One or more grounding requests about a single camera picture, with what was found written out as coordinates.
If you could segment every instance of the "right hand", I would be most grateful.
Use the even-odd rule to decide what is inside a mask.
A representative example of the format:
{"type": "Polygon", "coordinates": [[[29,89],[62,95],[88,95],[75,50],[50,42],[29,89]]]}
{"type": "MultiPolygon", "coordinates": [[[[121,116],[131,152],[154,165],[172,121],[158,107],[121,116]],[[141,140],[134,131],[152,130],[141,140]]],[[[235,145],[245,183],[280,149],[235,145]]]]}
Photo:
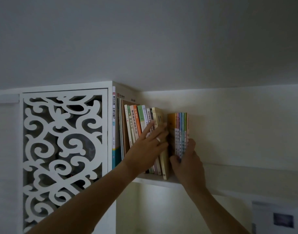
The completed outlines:
{"type": "Polygon", "coordinates": [[[195,141],[193,139],[189,139],[189,144],[183,158],[181,159],[181,163],[178,161],[178,157],[176,155],[170,157],[174,173],[188,195],[195,192],[207,191],[203,163],[194,151],[194,148],[195,141]]]}

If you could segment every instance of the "dark picture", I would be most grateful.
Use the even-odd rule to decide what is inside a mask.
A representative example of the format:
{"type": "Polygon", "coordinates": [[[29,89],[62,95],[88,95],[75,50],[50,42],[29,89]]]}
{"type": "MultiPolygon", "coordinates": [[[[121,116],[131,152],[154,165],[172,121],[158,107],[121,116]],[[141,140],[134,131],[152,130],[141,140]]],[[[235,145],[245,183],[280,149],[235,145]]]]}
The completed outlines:
{"type": "Polygon", "coordinates": [[[273,223],[277,226],[294,228],[294,217],[292,215],[274,213],[273,223]]]}

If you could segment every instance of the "shelf board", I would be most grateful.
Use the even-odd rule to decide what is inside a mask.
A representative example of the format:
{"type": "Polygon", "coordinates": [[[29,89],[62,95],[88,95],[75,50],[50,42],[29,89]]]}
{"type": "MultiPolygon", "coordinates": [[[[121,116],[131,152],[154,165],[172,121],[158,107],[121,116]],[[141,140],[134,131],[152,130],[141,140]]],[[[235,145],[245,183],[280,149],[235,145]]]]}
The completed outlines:
{"type": "MultiPolygon", "coordinates": [[[[298,172],[205,164],[207,188],[213,195],[298,207],[298,172]]],[[[183,188],[172,173],[141,174],[134,182],[168,188],[183,188]]]]}

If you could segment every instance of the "cabinet door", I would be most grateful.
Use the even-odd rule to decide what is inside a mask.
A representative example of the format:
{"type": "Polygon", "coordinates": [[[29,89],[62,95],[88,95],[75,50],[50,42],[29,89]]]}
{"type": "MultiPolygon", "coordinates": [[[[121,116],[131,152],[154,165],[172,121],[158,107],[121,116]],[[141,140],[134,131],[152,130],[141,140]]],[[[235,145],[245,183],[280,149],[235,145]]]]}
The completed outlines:
{"type": "Polygon", "coordinates": [[[107,91],[20,95],[24,232],[108,172],[107,91]]]}

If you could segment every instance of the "white ceiling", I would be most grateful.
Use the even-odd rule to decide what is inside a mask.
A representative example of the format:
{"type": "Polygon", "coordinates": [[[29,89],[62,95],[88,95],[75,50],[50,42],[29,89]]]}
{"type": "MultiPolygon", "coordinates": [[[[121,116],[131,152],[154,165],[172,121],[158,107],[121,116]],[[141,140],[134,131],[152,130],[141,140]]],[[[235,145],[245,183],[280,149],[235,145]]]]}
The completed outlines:
{"type": "Polygon", "coordinates": [[[298,83],[298,0],[0,0],[0,89],[298,83]]]}

